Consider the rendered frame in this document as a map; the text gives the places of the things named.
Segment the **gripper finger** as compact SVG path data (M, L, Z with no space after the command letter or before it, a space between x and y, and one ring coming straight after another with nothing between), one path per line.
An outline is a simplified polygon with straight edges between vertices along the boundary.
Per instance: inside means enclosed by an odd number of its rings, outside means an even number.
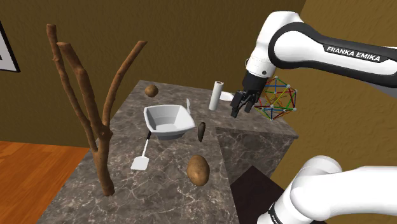
M246 99L246 106L244 108L244 111L246 113L250 113L251 108L258 102L259 98L260 95L258 93L250 94Z
M233 96L233 99L230 103L232 107L232 112L231 116L236 118L240 108L244 104L244 100L246 98L246 93L244 91L236 91L235 95Z

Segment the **white paper towel roll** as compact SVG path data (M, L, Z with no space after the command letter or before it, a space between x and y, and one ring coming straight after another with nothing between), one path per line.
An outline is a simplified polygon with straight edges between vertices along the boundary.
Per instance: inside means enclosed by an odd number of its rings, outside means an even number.
M219 99L223 90L223 85L224 83L221 81L215 81L212 94L211 94L211 99L209 102L209 109L211 111L215 111L218 107Z

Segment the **dark brown slim potato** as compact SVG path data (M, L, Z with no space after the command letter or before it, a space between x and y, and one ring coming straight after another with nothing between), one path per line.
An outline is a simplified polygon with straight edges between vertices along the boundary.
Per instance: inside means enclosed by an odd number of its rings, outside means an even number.
M200 142L203 141L204 134L205 134L206 124L205 122L201 122L198 126L197 137Z

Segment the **white angular bowl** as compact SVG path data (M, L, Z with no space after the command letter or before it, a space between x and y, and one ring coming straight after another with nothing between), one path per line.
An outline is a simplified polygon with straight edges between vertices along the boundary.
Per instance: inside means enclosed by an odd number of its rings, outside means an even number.
M195 128L195 122L182 105L163 104L145 107L146 126L159 140L173 140L182 137Z

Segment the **large brown potato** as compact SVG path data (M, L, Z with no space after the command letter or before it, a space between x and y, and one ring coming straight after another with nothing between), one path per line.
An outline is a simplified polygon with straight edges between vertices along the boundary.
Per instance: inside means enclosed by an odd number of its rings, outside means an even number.
M186 173L194 185L204 186L209 180L210 167L203 156L194 155L188 162Z

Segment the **small brown potato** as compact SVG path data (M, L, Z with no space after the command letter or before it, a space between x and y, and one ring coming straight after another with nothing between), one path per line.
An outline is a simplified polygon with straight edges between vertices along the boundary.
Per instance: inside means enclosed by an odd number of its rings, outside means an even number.
M148 85L144 90L144 93L148 97L155 97L158 94L158 92L159 92L159 90L156 85Z

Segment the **dark robot stand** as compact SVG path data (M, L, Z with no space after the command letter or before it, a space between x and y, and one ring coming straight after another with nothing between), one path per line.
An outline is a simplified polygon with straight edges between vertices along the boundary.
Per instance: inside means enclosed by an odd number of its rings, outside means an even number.
M255 166L251 166L231 184L231 191L240 224L256 224L284 189Z

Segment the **brown bare branch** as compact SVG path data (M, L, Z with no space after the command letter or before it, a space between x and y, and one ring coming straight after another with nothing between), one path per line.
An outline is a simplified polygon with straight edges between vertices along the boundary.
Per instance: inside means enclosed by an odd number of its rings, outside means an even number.
M46 26L46 35L52 49L53 61L59 73L64 91L85 130L102 192L107 197L112 196L115 193L115 187L108 170L109 144L113 136L113 132L110 129L111 110L125 73L148 42L138 41L127 58L123 61L112 80L106 96L102 115L100 115L89 75L72 45L70 43L58 41L57 26L55 24L48 24ZM86 113L83 112L70 84L63 59L67 59L76 76L86 107Z

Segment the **colourful rod ball frame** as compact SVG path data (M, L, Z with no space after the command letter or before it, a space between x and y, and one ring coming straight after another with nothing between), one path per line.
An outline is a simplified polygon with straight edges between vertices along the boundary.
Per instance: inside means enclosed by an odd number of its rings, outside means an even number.
M296 111L296 95L298 90L282 81L278 76L266 82L262 92L263 99L259 99L254 109L269 120L278 119Z

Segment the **black framed wall picture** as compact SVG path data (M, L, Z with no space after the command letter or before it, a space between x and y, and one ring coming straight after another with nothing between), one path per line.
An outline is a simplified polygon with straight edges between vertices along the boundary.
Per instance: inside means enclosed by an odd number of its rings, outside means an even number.
M20 68L0 21L0 71L19 73Z

